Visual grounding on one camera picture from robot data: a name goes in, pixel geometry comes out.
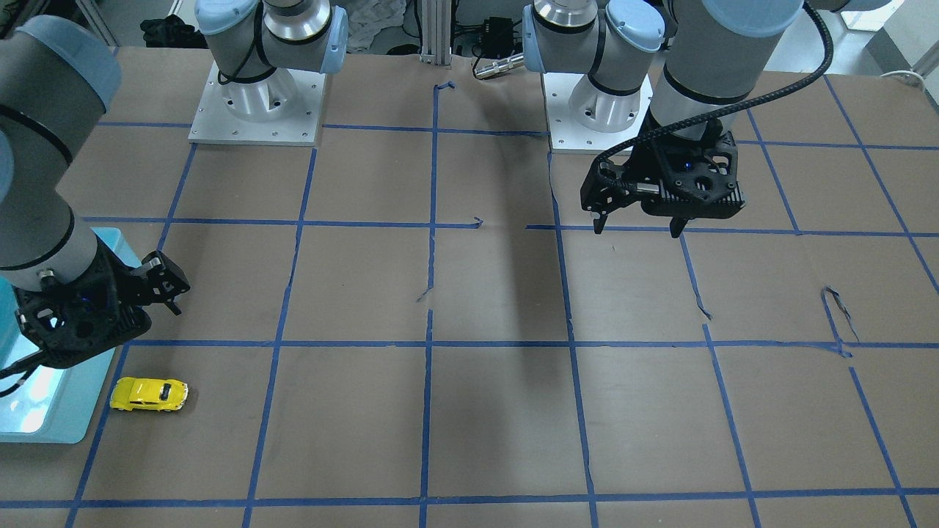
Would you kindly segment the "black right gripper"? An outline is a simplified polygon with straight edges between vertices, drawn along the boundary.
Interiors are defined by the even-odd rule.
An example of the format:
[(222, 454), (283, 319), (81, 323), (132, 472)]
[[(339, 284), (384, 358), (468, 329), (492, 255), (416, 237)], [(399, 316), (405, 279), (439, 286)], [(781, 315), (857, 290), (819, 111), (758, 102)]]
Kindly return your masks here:
[(163, 304), (182, 315), (177, 297), (191, 290), (182, 268), (153, 251), (128, 267), (100, 245), (90, 267), (65, 284), (51, 268), (40, 272), (38, 291), (15, 288), (15, 320), (37, 352), (15, 361), (16, 369), (67, 369), (150, 330), (145, 305)]

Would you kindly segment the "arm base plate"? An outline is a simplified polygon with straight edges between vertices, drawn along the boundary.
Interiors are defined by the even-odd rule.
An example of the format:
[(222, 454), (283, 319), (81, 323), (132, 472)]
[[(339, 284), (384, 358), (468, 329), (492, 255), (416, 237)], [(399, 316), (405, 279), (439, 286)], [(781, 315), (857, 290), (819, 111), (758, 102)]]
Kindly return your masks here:
[(278, 69), (254, 84), (222, 86), (212, 65), (192, 118), (195, 144), (314, 147), (318, 143), (326, 77), (314, 71)]
[(648, 75), (626, 96), (599, 91), (585, 74), (542, 75), (553, 153), (598, 154), (636, 137), (653, 97)]

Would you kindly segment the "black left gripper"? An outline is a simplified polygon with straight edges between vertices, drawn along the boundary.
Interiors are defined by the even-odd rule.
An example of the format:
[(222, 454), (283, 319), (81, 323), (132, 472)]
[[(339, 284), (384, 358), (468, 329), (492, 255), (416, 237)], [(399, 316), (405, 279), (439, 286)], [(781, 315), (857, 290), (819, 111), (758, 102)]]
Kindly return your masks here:
[(731, 131), (715, 139), (690, 141), (664, 135), (632, 147), (631, 179), (614, 161), (591, 163), (580, 188), (580, 203), (600, 235), (608, 215), (638, 201), (637, 183), (657, 190), (640, 201), (644, 213), (672, 217), (668, 232), (683, 234), (690, 219), (728, 219), (747, 198), (737, 181), (737, 141)]

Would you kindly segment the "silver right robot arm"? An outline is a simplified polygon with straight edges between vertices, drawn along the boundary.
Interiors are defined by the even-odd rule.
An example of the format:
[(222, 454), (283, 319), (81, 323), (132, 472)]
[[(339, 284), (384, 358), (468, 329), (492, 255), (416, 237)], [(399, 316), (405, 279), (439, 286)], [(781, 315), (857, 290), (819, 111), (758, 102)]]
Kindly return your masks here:
[[(338, 73), (348, 13), (328, 1), (198, 1), (213, 54), (198, 143), (312, 144), (314, 83)], [(2, 41), (2, 278), (37, 351), (2, 370), (67, 369), (150, 330), (145, 307), (190, 290), (161, 252), (125, 264), (57, 193), (120, 88), (120, 64), (73, 21), (37, 15)]]

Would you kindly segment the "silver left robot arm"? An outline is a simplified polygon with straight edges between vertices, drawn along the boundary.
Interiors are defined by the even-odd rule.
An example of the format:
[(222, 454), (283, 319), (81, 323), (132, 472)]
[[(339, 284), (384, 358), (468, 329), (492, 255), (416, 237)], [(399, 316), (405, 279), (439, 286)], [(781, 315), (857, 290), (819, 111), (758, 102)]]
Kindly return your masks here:
[[(672, 238), (694, 219), (728, 219), (745, 206), (732, 123), (741, 111), (814, 83), (834, 57), (819, 14), (877, 10), (882, 1), (533, 1), (522, 16), (525, 66), (572, 73), (572, 101), (589, 129), (624, 129), (658, 51), (666, 56), (635, 138), (591, 163), (580, 204), (596, 234), (608, 215), (640, 203), (670, 218)], [(764, 95), (754, 90), (782, 34), (800, 13), (813, 21), (824, 58), (808, 76)]]

